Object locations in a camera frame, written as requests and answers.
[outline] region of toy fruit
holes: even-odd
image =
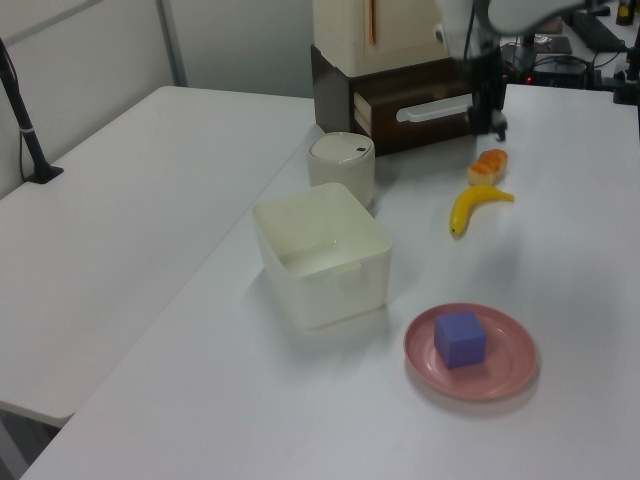
[[[451,210],[451,218],[449,219],[449,228],[451,233],[456,236],[462,235],[467,229],[469,217],[473,208],[479,203],[495,200],[513,202],[514,196],[510,193],[498,190],[492,185],[474,185],[467,188],[460,194],[456,203],[453,205],[453,209]]]
[[[507,152],[500,149],[482,152],[478,160],[467,168],[467,179],[470,185],[493,185],[507,168]]]

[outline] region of cup lid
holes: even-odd
[[[365,156],[373,148],[369,137],[357,133],[333,132],[320,138],[309,154],[326,160],[343,162]]]

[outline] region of cube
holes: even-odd
[[[487,334],[471,311],[438,315],[434,343],[447,368],[452,369],[484,362]]]

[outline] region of white wall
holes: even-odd
[[[11,5],[3,4],[5,20],[20,13]],[[8,51],[50,163],[156,88],[173,85],[155,0],[103,0]],[[0,198],[20,184],[18,132],[1,89]],[[30,161],[25,148],[28,169]]]
[[[165,5],[190,87],[313,96],[312,0],[166,0]]]

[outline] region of yellow banana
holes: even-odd
[[[473,207],[479,203],[494,200],[513,202],[514,197],[510,193],[498,190],[492,185],[474,185],[467,188],[460,194],[451,210],[451,218],[449,219],[451,233],[456,236],[462,235],[467,229],[467,223],[469,223],[469,216],[473,211]]]

